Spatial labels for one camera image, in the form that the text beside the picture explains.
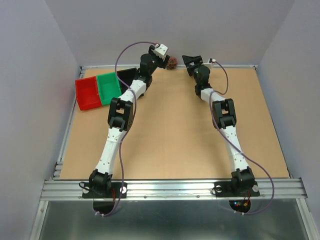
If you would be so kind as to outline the orange black wire ball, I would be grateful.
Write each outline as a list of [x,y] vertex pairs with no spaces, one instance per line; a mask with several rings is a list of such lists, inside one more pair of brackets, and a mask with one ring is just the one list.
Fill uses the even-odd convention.
[[177,66],[178,66],[178,60],[175,57],[171,56],[167,62],[166,69],[174,70],[177,68]]

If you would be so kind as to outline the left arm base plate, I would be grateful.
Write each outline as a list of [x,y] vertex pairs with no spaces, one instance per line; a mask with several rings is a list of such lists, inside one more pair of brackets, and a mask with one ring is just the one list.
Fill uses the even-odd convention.
[[94,188],[88,182],[80,181],[78,186],[82,189],[83,199],[117,199],[127,197],[127,183],[111,182],[107,189]]

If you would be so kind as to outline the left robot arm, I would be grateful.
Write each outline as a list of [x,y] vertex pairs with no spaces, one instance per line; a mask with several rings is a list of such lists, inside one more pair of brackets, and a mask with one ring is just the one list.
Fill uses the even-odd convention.
[[119,81],[126,86],[119,97],[111,99],[108,112],[108,135],[100,159],[90,174],[88,182],[81,183],[83,198],[111,198],[122,192],[121,187],[112,186],[115,160],[121,143],[133,125],[134,104],[150,87],[152,74],[157,68],[166,68],[170,56],[164,44],[152,44],[148,53],[140,57],[139,68],[121,70],[116,73]]

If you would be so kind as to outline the black plastic bin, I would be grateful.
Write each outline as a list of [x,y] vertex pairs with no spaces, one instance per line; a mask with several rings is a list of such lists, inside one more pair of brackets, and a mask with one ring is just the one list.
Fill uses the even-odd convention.
[[120,84],[121,94],[124,94],[128,89],[125,84],[131,86],[133,80],[144,80],[143,76],[138,75],[138,69],[136,67],[117,70],[116,74],[118,77],[118,82]]

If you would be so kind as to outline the green plastic bin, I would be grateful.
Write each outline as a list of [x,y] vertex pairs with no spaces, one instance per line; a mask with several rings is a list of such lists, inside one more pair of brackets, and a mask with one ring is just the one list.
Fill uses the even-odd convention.
[[103,106],[109,105],[112,98],[118,98],[122,95],[121,85],[114,72],[97,75],[96,82]]

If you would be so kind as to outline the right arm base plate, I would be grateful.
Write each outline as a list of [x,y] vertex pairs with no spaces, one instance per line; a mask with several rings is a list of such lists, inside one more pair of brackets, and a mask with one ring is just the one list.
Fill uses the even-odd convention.
[[235,197],[259,197],[260,191],[258,183],[254,181],[253,185],[233,186],[231,181],[217,181],[211,190],[212,194],[218,198]]

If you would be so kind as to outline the red plastic bin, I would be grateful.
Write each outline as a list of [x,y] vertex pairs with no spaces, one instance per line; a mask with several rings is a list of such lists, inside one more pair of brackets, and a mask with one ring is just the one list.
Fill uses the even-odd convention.
[[76,101],[81,111],[87,111],[102,106],[97,77],[87,77],[75,81]]

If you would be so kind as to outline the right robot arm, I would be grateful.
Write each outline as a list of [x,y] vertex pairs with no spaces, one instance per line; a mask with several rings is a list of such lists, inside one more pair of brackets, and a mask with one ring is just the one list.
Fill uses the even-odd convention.
[[231,179],[214,184],[212,192],[217,197],[258,197],[259,187],[252,169],[243,156],[237,136],[235,104],[231,98],[224,98],[214,91],[209,83],[210,68],[202,57],[182,56],[189,76],[195,81],[195,94],[209,104],[215,129],[224,138],[231,164]]

